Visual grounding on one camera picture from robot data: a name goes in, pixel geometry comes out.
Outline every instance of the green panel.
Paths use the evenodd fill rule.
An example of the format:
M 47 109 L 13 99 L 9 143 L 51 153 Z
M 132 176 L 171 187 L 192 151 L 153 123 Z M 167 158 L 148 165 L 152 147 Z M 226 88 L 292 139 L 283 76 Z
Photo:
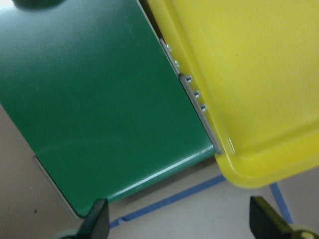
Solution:
M 214 154 L 135 0 L 0 7 L 0 102 L 79 215 Z

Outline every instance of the floor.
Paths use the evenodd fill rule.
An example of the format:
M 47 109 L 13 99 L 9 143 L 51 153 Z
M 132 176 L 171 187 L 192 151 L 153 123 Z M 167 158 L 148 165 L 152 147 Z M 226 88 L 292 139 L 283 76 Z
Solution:
M 55 239 L 81 225 L 0 107 L 0 239 Z M 110 205 L 110 239 L 252 239 L 249 198 L 319 232 L 319 168 L 256 190 L 228 183 L 214 159 Z

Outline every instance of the screw head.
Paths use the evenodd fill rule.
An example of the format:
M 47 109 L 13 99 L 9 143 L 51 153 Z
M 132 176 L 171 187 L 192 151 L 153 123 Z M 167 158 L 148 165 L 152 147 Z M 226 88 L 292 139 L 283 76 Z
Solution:
M 200 96 L 199 91 L 198 90 L 194 91 L 194 95 L 195 95 L 196 98 L 198 98 Z
M 187 82 L 191 82 L 193 80 L 193 78 L 191 77 L 191 75 L 186 76 Z
M 303 239 L 315 239 L 315 236 L 311 234 L 310 232 L 302 232 L 300 236 Z
M 177 68 L 179 68 L 179 63 L 178 63 L 178 61 L 175 61 L 175 65 L 177 66 Z
M 200 105 L 201 111 L 205 112 L 207 110 L 207 106 L 205 104 Z
M 171 48 L 168 44 L 166 44 L 166 48 L 168 49 L 169 52 L 171 52 Z

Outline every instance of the beige floor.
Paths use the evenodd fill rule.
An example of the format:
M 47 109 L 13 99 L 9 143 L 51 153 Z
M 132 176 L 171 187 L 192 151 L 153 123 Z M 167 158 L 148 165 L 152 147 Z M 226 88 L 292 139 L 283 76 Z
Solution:
M 41 171 L 14 124 L 0 107 L 0 239 L 52 239 L 76 230 L 76 219 Z M 216 175 L 213 159 L 184 170 L 110 205 L 115 220 Z M 279 187 L 297 224 L 319 231 L 319 169 L 284 180 Z M 248 228 L 251 195 L 262 195 L 277 210 L 269 187 L 239 189 L 228 182 L 111 229 L 109 238 L 253 238 Z

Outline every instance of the blue tape line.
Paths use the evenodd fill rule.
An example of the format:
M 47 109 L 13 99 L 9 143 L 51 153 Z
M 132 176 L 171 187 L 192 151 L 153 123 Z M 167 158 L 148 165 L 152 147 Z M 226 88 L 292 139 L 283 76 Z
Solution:
M 286 205 L 286 202 L 284 200 L 284 197 L 279 189 L 279 186 L 277 183 L 273 183 L 270 185 L 270 189 L 271 189 L 271 192 L 273 193 L 274 195 L 274 198 L 276 200 L 276 203 L 279 207 L 279 210 L 280 210 L 280 213 L 281 215 L 283 216 L 284 220 L 286 221 L 286 223 L 288 224 L 292 224 L 294 223 L 293 222 L 293 219 L 290 215 L 290 212 L 289 212 L 289 209 Z
M 202 190 L 205 190 L 209 187 L 212 187 L 212 186 L 215 186 L 221 182 L 224 182 L 226 179 L 223 175 L 219 175 L 217 177 L 214 177 L 212 179 L 209 179 L 203 183 L 200 183 L 200 184 L 197 184 L 195 185 L 194 187 L 191 187 L 191 188 L 188 188 L 180 193 L 177 193 L 177 194 L 174 194 L 168 198 L 165 198 L 163 200 L 160 200 L 156 203 L 153 203 L 149 206 L 146 206 L 144 208 L 141 208 L 135 212 L 132 212 L 130 214 L 127 214 L 126 216 L 123 216 L 121 218 L 118 218 L 116 220 L 114 220 L 113 222 L 110 223 L 110 228 L 114 228 L 114 227 L 117 227 L 120 225 L 120 221 L 125 221 L 125 222 L 128 222 L 128 221 L 131 221 L 133 219 L 136 219 L 136 218 L 139 218 L 147 213 L 150 213 L 152 211 L 155 211 L 159 208 L 162 208 L 162 207 L 165 207 L 169 204 L 172 204 L 174 202 L 177 202 L 183 198 L 186 198 L 188 196 L 191 196 L 195 193 L 198 193 Z

